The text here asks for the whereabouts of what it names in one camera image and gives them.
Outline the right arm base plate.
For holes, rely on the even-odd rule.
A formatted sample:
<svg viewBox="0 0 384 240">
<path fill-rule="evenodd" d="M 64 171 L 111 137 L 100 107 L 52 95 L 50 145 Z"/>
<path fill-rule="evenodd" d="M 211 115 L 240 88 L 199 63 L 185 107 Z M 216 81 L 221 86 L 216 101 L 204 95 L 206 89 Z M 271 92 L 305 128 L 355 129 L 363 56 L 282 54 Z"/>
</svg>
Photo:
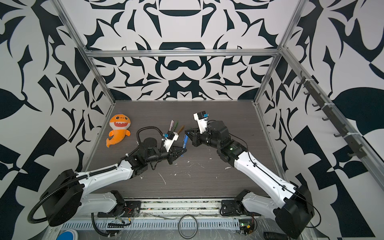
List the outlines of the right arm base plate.
<svg viewBox="0 0 384 240">
<path fill-rule="evenodd" d="M 222 200 L 220 214 L 223 217 L 233 217 L 233 216 L 261 216 L 258 213 L 252 213 L 245 209 L 243 204 L 237 200 Z"/>
</svg>

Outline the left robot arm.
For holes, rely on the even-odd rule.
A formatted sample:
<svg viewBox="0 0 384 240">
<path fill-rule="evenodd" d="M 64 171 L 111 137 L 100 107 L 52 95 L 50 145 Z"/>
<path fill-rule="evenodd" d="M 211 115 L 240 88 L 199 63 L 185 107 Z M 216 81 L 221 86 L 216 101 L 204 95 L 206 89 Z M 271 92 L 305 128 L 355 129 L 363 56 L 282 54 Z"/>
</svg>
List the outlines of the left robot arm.
<svg viewBox="0 0 384 240">
<path fill-rule="evenodd" d="M 59 226 L 77 214 L 104 212 L 119 216 L 123 213 L 125 200 L 117 191 L 95 194 L 96 190 L 120 181 L 135 178 L 157 163 L 167 161 L 172 165 L 187 152 L 174 146 L 176 132 L 163 133 L 155 126 L 141 128 L 136 133 L 137 147 L 114 165 L 93 171 L 76 173 L 63 171 L 41 195 L 27 216 L 30 224 L 48 222 Z"/>
</svg>

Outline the blue pen cap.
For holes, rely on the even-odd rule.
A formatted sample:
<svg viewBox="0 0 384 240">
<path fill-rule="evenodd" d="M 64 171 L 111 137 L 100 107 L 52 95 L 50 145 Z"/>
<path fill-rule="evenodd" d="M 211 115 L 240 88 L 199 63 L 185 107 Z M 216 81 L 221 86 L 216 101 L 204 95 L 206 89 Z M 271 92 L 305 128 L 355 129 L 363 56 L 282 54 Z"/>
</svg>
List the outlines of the blue pen cap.
<svg viewBox="0 0 384 240">
<path fill-rule="evenodd" d="M 185 149 L 187 147 L 187 142 L 188 142 L 189 137 L 185 135 L 184 137 L 184 143 L 183 143 L 183 148 Z"/>
</svg>

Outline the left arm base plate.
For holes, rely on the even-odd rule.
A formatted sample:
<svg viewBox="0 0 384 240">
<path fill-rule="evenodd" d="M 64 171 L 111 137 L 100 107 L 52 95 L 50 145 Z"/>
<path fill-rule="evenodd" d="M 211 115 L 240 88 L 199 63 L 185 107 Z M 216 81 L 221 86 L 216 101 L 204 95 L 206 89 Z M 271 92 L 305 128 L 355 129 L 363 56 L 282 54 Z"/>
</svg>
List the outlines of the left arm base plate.
<svg viewBox="0 0 384 240">
<path fill-rule="evenodd" d="M 111 212 L 102 213 L 98 212 L 98 218 L 112 218 L 112 217 L 122 217 L 122 218 L 131 218 L 141 212 L 141 201 L 125 201 L 124 205 L 118 204 Z"/>
</svg>

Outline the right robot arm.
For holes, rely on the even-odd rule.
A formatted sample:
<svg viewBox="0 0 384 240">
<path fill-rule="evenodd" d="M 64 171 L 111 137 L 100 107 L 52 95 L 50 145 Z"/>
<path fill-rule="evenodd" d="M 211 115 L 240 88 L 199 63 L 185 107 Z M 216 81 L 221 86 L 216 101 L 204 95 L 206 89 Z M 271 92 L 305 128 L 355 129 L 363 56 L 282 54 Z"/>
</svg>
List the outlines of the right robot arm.
<svg viewBox="0 0 384 240">
<path fill-rule="evenodd" d="M 245 210 L 275 220 L 286 235 L 297 239 L 318 211 L 308 187 L 297 187 L 265 167 L 252 155 L 247 142 L 230 133 L 224 122 L 199 121 L 198 125 L 185 131 L 193 146 L 216 149 L 223 162 L 245 174 L 267 193 L 267 197 L 262 197 L 243 191 L 239 197 Z"/>
</svg>

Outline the orange pen cap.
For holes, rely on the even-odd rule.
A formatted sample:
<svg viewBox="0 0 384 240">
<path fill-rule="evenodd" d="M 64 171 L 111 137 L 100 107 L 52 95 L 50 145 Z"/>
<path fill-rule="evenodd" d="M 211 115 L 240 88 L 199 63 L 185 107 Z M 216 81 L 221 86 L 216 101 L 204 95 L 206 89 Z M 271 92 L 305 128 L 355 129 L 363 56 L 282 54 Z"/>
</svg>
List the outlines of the orange pen cap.
<svg viewBox="0 0 384 240">
<path fill-rule="evenodd" d="M 185 125 L 182 125 L 182 127 L 180 128 L 180 130 L 178 132 L 182 132 L 185 128 Z"/>
</svg>

